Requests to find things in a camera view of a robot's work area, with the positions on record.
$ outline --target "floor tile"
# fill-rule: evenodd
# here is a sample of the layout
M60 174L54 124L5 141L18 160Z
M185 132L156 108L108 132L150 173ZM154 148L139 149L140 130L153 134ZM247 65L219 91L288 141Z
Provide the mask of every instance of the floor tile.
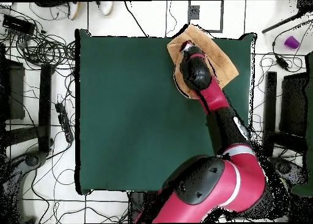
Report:
M245 21L245 1L224 1L223 33L212 33L218 38L238 39L243 35Z
M272 42L281 32L290 29L297 24L313 19L313 13L302 18L291 21L276 29L262 33L262 31L298 12L296 1L247 1L246 4L246 27L245 32L257 33L256 53L272 52ZM278 54L295 54L296 50L288 48L284 45L285 40L289 36L294 36L299 42L301 41L309 24L301 26L292 31L288 31L280 35L275 44L275 52ZM313 50L312 41L313 26L310 27L303 42L298 50L298 54L307 54Z
M201 28L211 31L219 31L221 28L220 22L223 20L221 16L222 1L191 1L191 5L198 5L199 19L190 20L191 24L198 24Z

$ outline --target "black joint cover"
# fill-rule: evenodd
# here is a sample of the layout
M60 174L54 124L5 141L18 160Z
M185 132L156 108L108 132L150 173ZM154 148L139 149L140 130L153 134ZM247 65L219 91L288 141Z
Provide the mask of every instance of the black joint cover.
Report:
M179 177L175 193L184 203L202 203L218 183L224 168L225 162L221 158L199 159Z

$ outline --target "white stripe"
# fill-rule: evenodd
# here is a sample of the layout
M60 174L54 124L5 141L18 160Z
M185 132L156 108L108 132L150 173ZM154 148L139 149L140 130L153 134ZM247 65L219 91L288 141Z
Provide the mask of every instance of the white stripe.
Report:
M226 155L227 153L229 153L230 157L233 155L241 154L241 153L249 153L249 154L254 155L250 147L243 146L243 145L230 148L229 150L224 151L223 155Z
M225 203L220 204L220 206L226 206L226 205L230 204L232 201L234 201L234 199L236 198L236 196L239 193L240 182L241 182L239 170L233 163L231 163L231 162L229 162L229 163L232 164L232 166L234 167L235 172L236 172L236 186L235 186L235 189L234 189L232 195L229 197L229 199Z

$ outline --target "white shoe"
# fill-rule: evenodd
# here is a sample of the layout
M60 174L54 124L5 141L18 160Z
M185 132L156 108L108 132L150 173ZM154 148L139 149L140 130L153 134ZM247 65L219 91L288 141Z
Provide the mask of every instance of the white shoe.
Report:
M109 15L113 9L113 1L97 1L97 4L104 16Z
M77 17L78 10L81 6L81 3L80 2L69 2L68 5L69 5L68 18L70 20L74 20Z

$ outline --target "electronic device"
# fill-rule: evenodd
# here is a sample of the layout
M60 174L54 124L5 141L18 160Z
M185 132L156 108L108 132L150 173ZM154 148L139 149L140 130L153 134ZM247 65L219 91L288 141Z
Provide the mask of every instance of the electronic device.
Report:
M33 35L35 31L35 25L26 21L14 18L9 15L4 15L2 25L8 29L21 32L26 35Z
M65 107L63 106L62 103L55 104L55 107L56 107L56 112L60 113L58 118L59 118L59 123L62 126L62 130L65 133L65 139L68 143L72 143L74 141L74 135L72 133L70 120L68 119Z

